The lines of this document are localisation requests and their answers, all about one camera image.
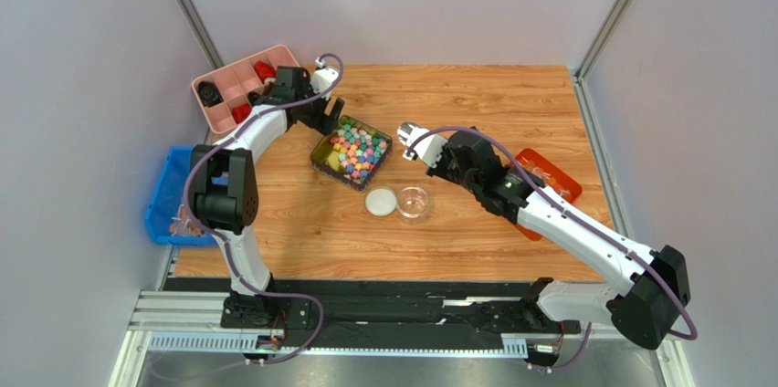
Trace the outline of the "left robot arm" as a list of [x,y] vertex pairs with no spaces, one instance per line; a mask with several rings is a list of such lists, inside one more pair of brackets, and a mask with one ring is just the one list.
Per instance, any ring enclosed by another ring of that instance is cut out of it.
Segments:
[[259,200],[255,164],[268,146],[297,122],[326,134],[342,111],[330,95],[343,67],[280,67],[275,82],[248,95],[249,114],[213,145],[197,145],[184,184],[184,208],[211,235],[226,261],[231,290],[224,302],[226,328],[268,328],[279,317],[282,294],[259,253],[253,224]]

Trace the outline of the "square tin of star candies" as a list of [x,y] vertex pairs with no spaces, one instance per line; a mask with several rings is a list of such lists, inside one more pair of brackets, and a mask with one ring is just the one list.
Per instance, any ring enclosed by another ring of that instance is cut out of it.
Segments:
[[350,116],[340,117],[310,154],[313,169],[357,193],[364,193],[388,161],[392,138]]

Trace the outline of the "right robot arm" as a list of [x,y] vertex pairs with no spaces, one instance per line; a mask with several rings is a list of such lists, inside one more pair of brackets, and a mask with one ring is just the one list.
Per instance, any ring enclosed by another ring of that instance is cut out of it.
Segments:
[[597,222],[474,128],[420,129],[404,144],[404,157],[421,160],[427,175],[461,186],[488,213],[551,240],[601,277],[542,284],[530,302],[547,318],[610,325],[648,350],[668,336],[698,337],[688,311],[686,259],[674,247],[656,250]]

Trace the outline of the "orange tray of candies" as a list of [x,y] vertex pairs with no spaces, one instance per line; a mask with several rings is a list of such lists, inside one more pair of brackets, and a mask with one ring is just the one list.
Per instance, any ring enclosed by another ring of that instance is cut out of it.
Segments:
[[[527,174],[537,177],[543,182],[545,192],[554,192],[558,195],[560,204],[574,204],[582,195],[583,187],[576,182],[570,175],[554,165],[544,156],[533,149],[524,149],[515,156],[520,167]],[[540,241],[544,238],[544,233],[537,233],[531,230],[537,226],[529,218],[534,215],[541,216],[541,211],[551,211],[552,205],[542,197],[531,199],[528,206],[520,212],[516,227],[531,241]]]

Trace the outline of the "metal scoop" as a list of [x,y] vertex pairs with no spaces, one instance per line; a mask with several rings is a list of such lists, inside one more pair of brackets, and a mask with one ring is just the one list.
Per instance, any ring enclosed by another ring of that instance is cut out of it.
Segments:
[[428,129],[414,122],[407,121],[398,127],[397,138],[404,146],[410,146],[426,133],[428,133]]

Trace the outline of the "blue plastic bin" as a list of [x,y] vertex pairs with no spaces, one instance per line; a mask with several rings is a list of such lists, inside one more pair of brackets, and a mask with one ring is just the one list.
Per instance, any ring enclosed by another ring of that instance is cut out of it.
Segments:
[[184,183],[189,174],[193,146],[173,146],[167,152],[143,222],[151,241],[161,246],[211,248],[217,242],[209,234],[198,235],[182,223]]

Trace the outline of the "clear plastic cup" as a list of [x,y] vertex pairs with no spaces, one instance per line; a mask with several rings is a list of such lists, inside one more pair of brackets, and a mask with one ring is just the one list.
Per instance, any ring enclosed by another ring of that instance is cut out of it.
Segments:
[[418,224],[428,216],[430,197],[422,187],[406,187],[397,193],[396,200],[396,211],[405,223]]

